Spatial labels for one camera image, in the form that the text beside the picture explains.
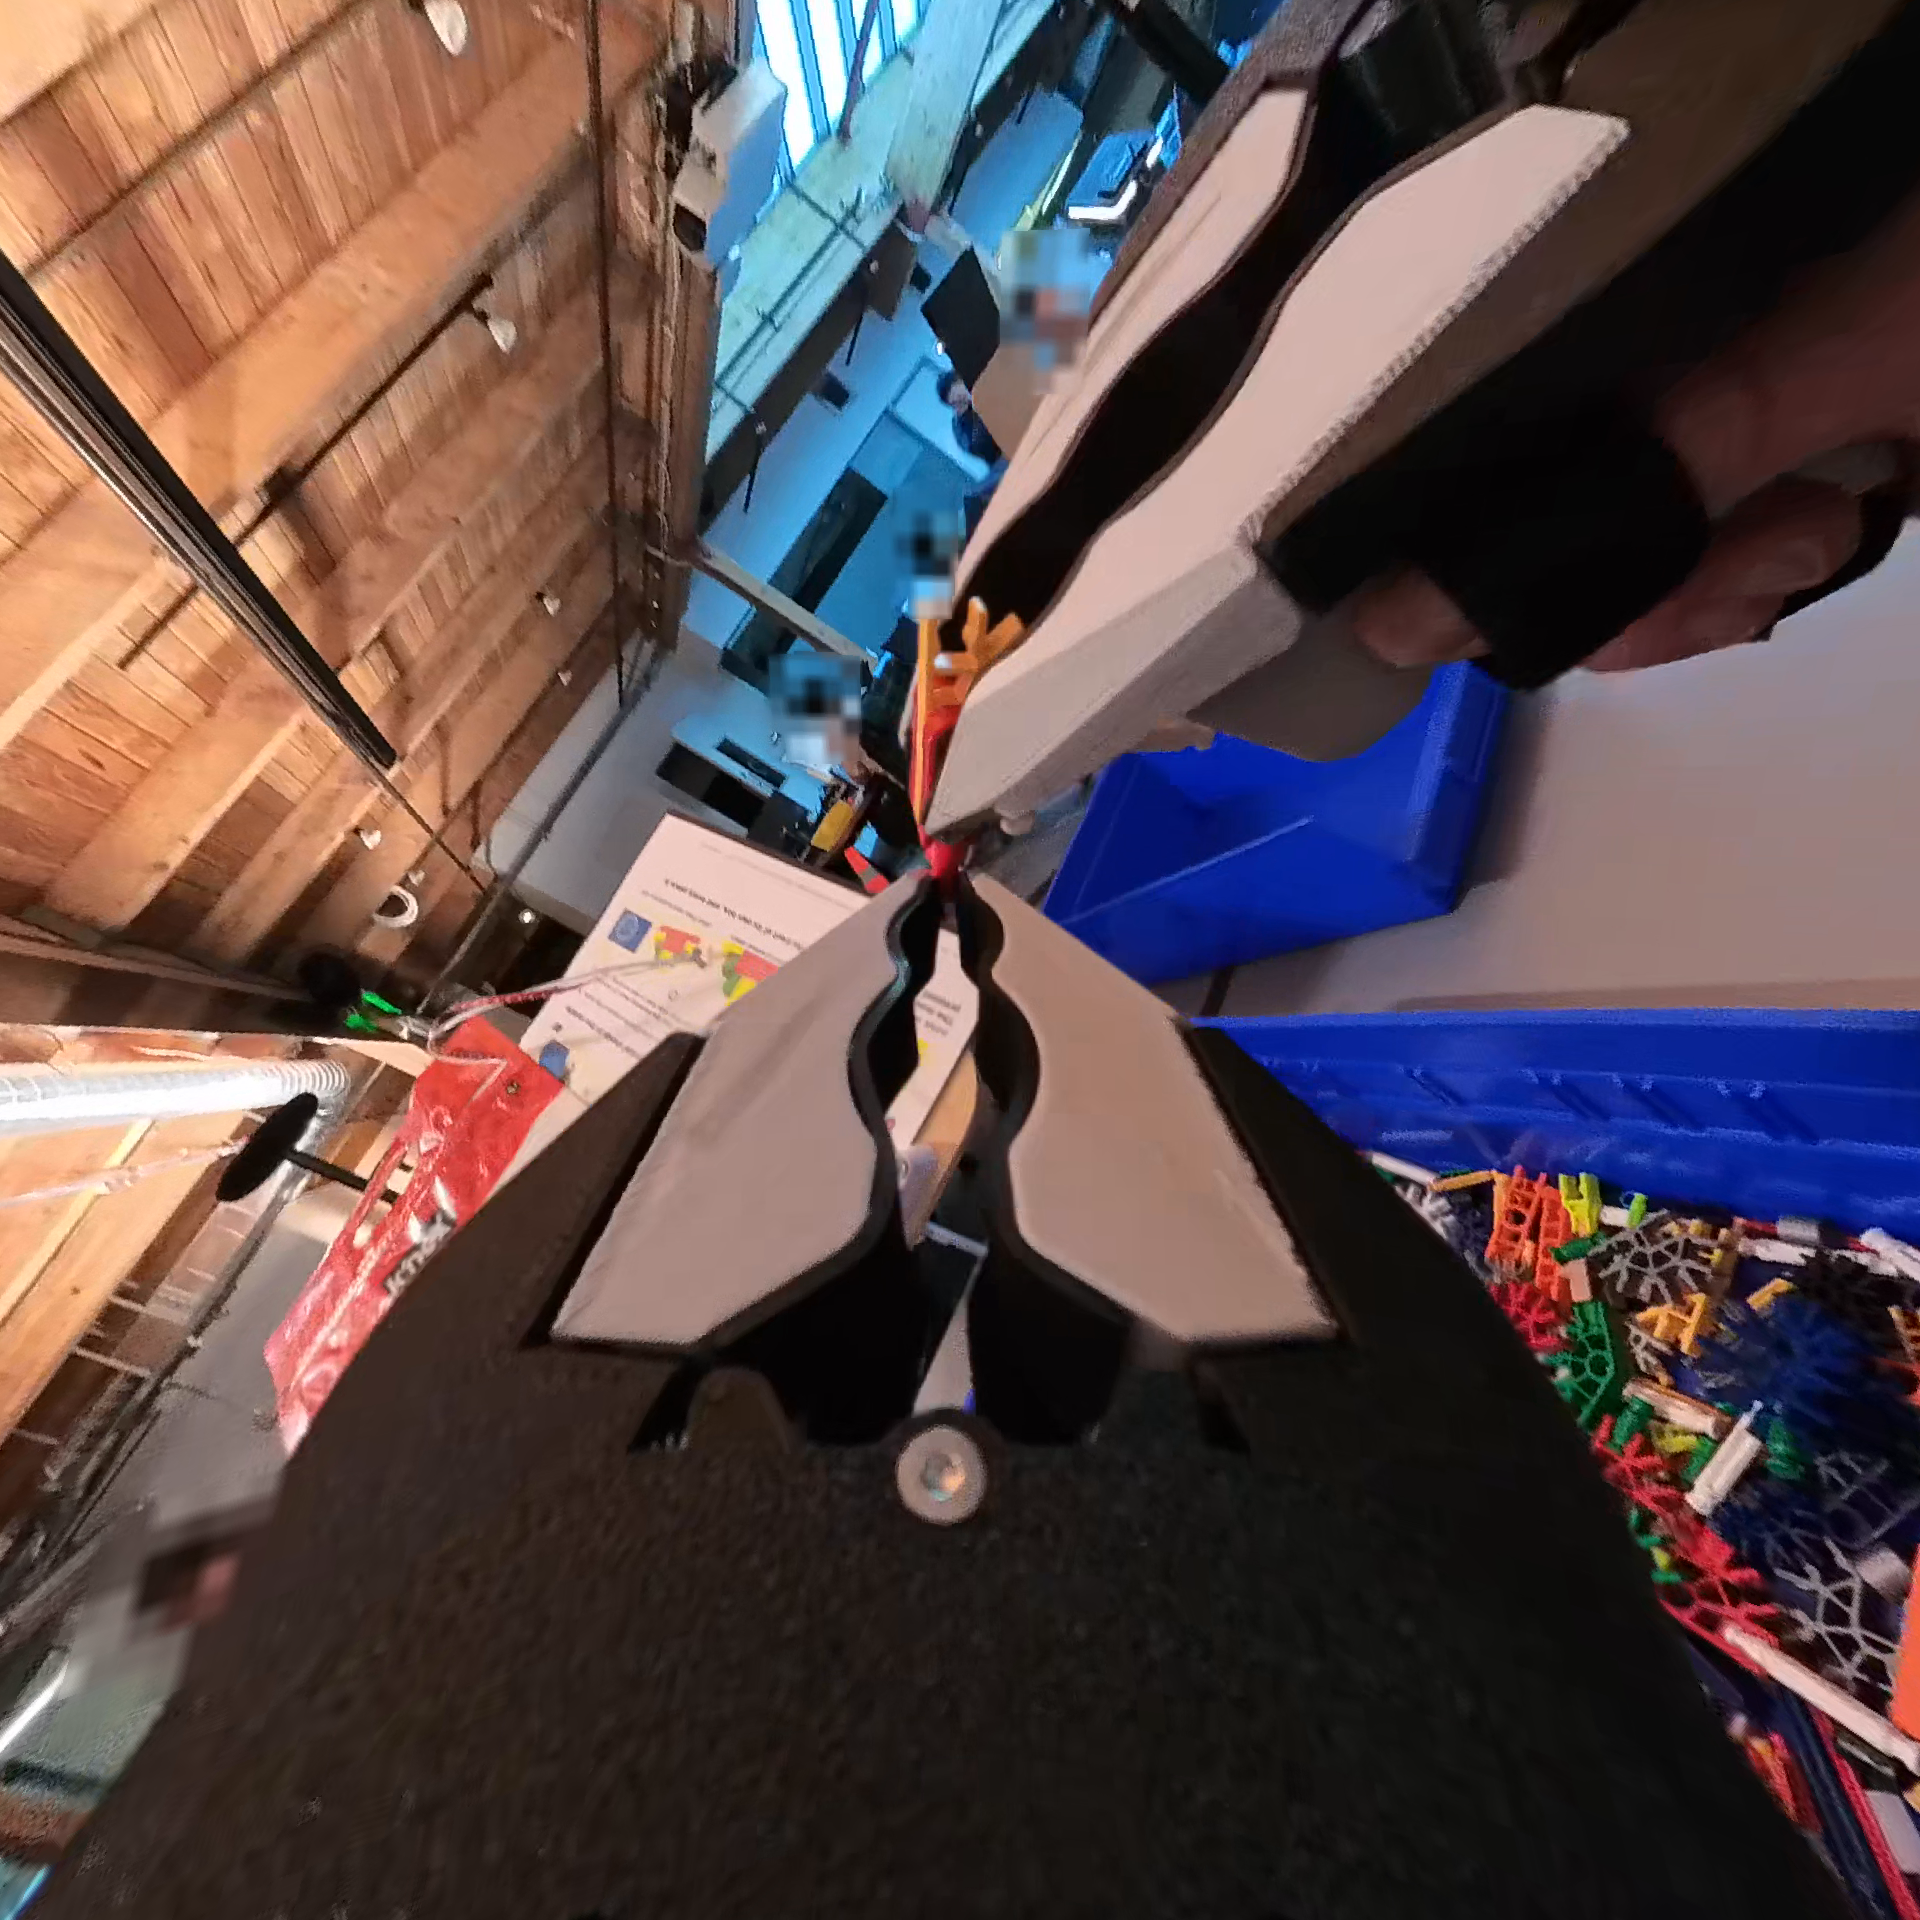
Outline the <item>person's right hand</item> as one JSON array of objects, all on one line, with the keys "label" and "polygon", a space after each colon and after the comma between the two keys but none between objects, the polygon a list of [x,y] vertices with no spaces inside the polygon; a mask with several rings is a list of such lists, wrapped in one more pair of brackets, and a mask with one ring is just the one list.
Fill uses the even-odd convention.
[{"label": "person's right hand", "polygon": [[1375,401],[1264,536],[1305,684],[1389,726],[1437,665],[1505,688],[1762,640],[1915,513],[1913,155],[1739,164],[1448,401],[1519,277]]}]

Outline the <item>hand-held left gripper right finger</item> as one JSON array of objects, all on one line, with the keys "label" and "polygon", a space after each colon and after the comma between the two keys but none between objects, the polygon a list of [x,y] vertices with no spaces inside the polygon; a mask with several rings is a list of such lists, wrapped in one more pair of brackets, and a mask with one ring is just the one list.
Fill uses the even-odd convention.
[{"label": "hand-held left gripper right finger", "polygon": [[1003,1438],[1088,1438],[1136,1366],[1333,1340],[1181,1020],[990,877],[961,880],[961,961],[991,1115],[975,1416]]}]

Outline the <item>green wheeled toy model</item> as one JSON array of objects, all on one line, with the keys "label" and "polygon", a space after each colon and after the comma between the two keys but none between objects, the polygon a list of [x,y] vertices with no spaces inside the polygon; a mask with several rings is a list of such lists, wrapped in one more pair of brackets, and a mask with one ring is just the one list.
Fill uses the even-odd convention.
[{"label": "green wheeled toy model", "polygon": [[918,830],[918,845],[935,883],[950,891],[970,849],[963,833],[935,833],[928,822],[935,787],[944,771],[958,718],[977,681],[1024,643],[1018,614],[991,620],[975,596],[967,602],[958,640],[944,635],[944,614],[929,609],[915,617],[915,672],[902,724],[904,797]]}]

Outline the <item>instruction booklet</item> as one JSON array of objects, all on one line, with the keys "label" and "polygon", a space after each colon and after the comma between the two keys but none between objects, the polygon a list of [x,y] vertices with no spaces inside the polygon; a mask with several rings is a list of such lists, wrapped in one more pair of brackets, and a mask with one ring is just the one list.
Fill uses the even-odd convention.
[{"label": "instruction booklet", "polygon": [[[518,1038],[560,1092],[510,1172],[529,1165],[654,1044],[678,1028],[704,1033],[865,900],[734,836],[666,819]],[[902,1193],[938,1193],[955,1171],[975,1094],[963,1053],[973,1024],[975,987],[946,932],[915,1006],[918,1068],[887,1115]]]}]

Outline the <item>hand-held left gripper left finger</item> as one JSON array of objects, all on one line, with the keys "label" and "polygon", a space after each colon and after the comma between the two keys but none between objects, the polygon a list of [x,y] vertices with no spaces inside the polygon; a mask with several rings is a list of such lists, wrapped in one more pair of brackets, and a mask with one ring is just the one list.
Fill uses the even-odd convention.
[{"label": "hand-held left gripper left finger", "polygon": [[895,883],[722,1013],[558,1304],[558,1341],[741,1369],[803,1435],[883,1435],[929,1354],[888,1106],[938,885]]}]

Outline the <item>empty blue plastic bin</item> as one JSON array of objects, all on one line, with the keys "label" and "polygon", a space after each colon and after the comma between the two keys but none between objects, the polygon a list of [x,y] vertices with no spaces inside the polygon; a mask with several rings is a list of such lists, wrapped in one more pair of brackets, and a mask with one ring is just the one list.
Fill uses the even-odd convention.
[{"label": "empty blue plastic bin", "polygon": [[1455,664],[1351,758],[1233,737],[1121,757],[1045,914],[1149,987],[1439,918],[1467,885],[1511,705]]}]

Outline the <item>blue plastic bin with label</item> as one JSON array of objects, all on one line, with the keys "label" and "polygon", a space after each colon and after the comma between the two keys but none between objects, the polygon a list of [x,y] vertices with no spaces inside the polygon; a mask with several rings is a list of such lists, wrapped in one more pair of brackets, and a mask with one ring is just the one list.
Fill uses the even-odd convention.
[{"label": "blue plastic bin with label", "polygon": [[[1211,1027],[1343,1138],[1427,1172],[1591,1172],[1611,1200],[1642,1193],[1688,1216],[1815,1221],[1833,1241],[1874,1234],[1915,1250],[1915,1013]],[[1826,1771],[1810,1822],[1769,1794],[1834,1873],[1850,1916],[1915,1916],[1915,1820],[1899,1820],[1902,1809],[1861,1804]]]}]

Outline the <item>pile of construction toy pieces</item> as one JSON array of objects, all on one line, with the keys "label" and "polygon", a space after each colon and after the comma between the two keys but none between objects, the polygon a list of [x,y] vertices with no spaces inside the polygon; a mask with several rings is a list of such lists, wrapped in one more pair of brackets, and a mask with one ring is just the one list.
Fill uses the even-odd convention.
[{"label": "pile of construction toy pieces", "polygon": [[1546,1371],[1766,1788],[1915,1820],[1915,1250],[1367,1161]]}]

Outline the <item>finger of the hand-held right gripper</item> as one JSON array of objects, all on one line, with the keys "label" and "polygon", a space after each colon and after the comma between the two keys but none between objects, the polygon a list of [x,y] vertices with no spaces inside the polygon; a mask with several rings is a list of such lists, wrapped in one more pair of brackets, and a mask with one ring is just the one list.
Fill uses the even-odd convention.
[{"label": "finger of the hand-held right gripper", "polygon": [[1625,141],[1605,113],[1518,109],[1362,200],[1237,394],[975,681],[928,835],[1030,810],[1282,657],[1305,612],[1259,563],[1265,516]]},{"label": "finger of the hand-held right gripper", "polygon": [[1255,99],[1094,318],[970,537],[955,609],[1032,624],[1093,539],[1226,397],[1264,315],[1323,230],[1323,102]]}]

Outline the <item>silver ceiling duct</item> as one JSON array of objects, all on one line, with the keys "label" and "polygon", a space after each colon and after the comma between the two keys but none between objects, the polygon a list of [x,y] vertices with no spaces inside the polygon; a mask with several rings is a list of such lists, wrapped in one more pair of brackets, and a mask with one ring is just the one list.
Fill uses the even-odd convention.
[{"label": "silver ceiling duct", "polygon": [[335,1113],[349,1094],[352,1074],[333,1061],[19,1064],[2,1070],[2,1138],[272,1112],[294,1098]]}]

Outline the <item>toy kit plastic bag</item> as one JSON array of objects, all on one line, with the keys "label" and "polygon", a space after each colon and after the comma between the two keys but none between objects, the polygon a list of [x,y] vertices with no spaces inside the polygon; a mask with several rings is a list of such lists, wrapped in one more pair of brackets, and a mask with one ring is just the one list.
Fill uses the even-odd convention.
[{"label": "toy kit plastic bag", "polygon": [[457,1020],[425,1053],[370,1189],[263,1348],[282,1453],[305,1438],[402,1292],[505,1181],[561,1092],[488,1014]]}]

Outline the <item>white ceiling projector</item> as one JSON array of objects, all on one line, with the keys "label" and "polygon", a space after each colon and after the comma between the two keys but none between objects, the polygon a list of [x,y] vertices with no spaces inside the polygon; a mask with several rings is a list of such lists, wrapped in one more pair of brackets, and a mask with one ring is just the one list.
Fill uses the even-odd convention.
[{"label": "white ceiling projector", "polygon": [[750,60],[695,105],[673,180],[672,229],[680,252],[720,270],[777,192],[786,86]]}]

